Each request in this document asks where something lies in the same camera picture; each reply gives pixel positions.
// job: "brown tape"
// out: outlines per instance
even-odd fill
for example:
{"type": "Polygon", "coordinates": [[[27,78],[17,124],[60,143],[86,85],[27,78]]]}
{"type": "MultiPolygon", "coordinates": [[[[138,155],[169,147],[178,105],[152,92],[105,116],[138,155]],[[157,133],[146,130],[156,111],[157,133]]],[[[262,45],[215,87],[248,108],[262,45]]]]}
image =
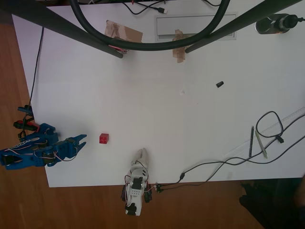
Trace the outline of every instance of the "brown tape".
{"type": "Polygon", "coordinates": [[[129,42],[142,43],[143,33],[133,30],[129,27],[115,23],[113,21],[106,21],[105,35],[112,38],[120,38],[129,42]]]}
{"type": "MultiPolygon", "coordinates": [[[[180,30],[175,30],[175,38],[173,41],[181,40],[184,34],[180,30]]],[[[177,59],[177,63],[182,63],[185,60],[185,47],[173,49],[173,57],[177,59]]]]}

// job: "pen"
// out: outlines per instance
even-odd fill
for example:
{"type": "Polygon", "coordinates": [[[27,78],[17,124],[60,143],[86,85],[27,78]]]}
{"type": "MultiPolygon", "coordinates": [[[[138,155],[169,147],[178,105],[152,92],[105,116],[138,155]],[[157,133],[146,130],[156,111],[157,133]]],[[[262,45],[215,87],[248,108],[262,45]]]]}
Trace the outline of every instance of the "pen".
{"type": "Polygon", "coordinates": [[[259,137],[257,131],[255,131],[255,135],[256,135],[256,138],[257,138],[257,140],[258,140],[258,144],[259,144],[259,146],[260,146],[260,148],[261,148],[261,150],[262,150],[262,152],[263,152],[263,155],[264,155],[264,157],[267,159],[267,158],[268,158],[268,157],[267,157],[267,152],[266,152],[266,150],[265,150],[265,148],[264,148],[264,146],[263,146],[263,143],[262,143],[261,138],[259,137]]]}
{"type": "Polygon", "coordinates": [[[251,128],[251,139],[250,139],[249,157],[252,157],[253,134],[254,134],[254,126],[252,126],[252,128],[251,128]]]}

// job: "ruler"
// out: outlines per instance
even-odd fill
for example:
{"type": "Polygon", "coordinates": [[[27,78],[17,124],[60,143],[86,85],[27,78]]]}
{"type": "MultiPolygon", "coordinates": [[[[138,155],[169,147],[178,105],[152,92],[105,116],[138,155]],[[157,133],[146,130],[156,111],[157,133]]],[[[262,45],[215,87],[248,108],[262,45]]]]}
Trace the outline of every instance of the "ruler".
{"type": "MultiPolygon", "coordinates": [[[[301,115],[304,115],[304,114],[305,114],[305,107],[302,107],[301,109],[299,109],[296,112],[290,114],[286,118],[283,118],[281,120],[281,122],[283,124],[283,128],[285,128],[293,120],[295,120],[296,118],[298,118],[298,117],[300,117],[301,115]]],[[[261,131],[260,133],[262,133],[265,136],[272,136],[272,135],[276,135],[280,132],[281,132],[281,126],[280,126],[280,123],[277,122],[274,125],[265,129],[264,131],[261,131]]],[[[272,138],[262,138],[261,137],[261,140],[263,142],[263,145],[266,145],[268,142],[270,142],[272,140],[272,138]]],[[[257,144],[258,144],[257,138],[256,138],[256,136],[254,136],[253,137],[253,146],[257,145],[257,144]]],[[[238,156],[240,154],[245,154],[248,157],[249,149],[250,149],[250,139],[246,140],[245,142],[243,142],[239,146],[231,149],[228,153],[223,155],[223,158],[234,157],[234,156],[238,156]]]]}

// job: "white panel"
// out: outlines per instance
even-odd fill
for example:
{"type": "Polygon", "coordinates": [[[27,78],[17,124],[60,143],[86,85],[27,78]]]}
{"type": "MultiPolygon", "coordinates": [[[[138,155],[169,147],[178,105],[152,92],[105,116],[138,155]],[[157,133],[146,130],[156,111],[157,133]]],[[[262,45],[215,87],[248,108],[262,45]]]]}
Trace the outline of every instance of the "white panel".
{"type": "MultiPolygon", "coordinates": [[[[238,15],[261,0],[231,0],[238,15]]],[[[134,11],[142,6],[127,3],[134,11]]],[[[168,15],[215,14],[202,0],[159,4],[168,15]]],[[[302,16],[305,1],[283,12],[302,16]]],[[[80,26],[70,6],[53,11],[80,26]]],[[[143,32],[154,42],[155,10],[132,15],[123,4],[81,6],[85,17],[104,32],[112,20],[143,32]]],[[[14,17],[23,67],[32,85],[41,27],[14,17]]],[[[213,42],[177,63],[172,50],[130,51],[123,59],[45,30],[32,107],[37,123],[56,127],[60,139],[87,134],[87,145],[71,162],[46,168],[51,187],[124,184],[136,151],[149,153],[150,183],[176,182],[181,172],[225,153],[249,139],[251,126],[267,111],[280,118],[305,106],[305,24],[285,34],[260,35],[254,25],[238,31],[234,42],[213,42]],[[220,88],[216,83],[224,81],[220,88]],[[99,144],[101,133],[110,134],[99,144]]],[[[274,159],[305,134],[300,119],[283,134],[284,143],[268,148],[274,159]]],[[[301,177],[305,141],[268,165],[223,166],[212,180],[301,177]]],[[[253,154],[259,146],[253,147],[253,154]]],[[[241,154],[247,157],[248,152],[241,154]]],[[[255,161],[265,162],[263,156],[255,161]]],[[[219,165],[199,167],[183,182],[206,180],[219,165]]]]}
{"type": "MultiPolygon", "coordinates": [[[[184,34],[198,33],[203,30],[213,19],[214,15],[201,15],[201,16],[174,16],[157,18],[157,34],[175,34],[175,30],[179,29],[184,34]]],[[[229,23],[235,19],[235,14],[224,15],[218,28],[229,23]]]]}

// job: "red cube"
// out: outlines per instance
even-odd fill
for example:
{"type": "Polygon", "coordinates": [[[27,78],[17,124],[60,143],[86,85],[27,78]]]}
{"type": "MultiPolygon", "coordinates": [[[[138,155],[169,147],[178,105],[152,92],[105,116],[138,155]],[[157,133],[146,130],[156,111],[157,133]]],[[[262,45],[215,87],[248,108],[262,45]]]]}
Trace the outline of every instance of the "red cube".
{"type": "Polygon", "coordinates": [[[100,143],[101,144],[107,144],[109,140],[109,134],[101,134],[100,135],[100,143]]]}

